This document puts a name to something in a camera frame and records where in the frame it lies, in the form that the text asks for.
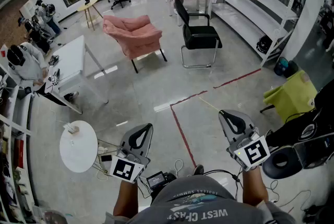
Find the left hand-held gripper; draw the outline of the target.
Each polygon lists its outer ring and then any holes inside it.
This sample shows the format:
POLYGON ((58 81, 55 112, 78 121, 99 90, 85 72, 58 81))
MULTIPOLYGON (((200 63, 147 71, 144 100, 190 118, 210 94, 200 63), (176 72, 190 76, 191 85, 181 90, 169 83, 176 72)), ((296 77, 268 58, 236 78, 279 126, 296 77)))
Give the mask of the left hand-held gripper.
POLYGON ((151 161, 147 155, 152 135, 152 124, 138 125, 126 132, 120 143, 123 149, 112 157, 109 176, 135 183, 151 161))

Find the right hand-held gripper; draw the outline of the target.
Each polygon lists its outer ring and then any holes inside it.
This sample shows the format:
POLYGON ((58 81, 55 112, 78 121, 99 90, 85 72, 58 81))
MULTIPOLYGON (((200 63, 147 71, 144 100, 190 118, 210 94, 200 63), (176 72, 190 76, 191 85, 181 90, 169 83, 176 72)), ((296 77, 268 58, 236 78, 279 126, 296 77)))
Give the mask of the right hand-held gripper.
POLYGON ((270 157, 264 136, 260 136, 251 118, 235 110, 219 111, 219 121, 230 146, 226 149, 245 171, 261 165, 270 157))

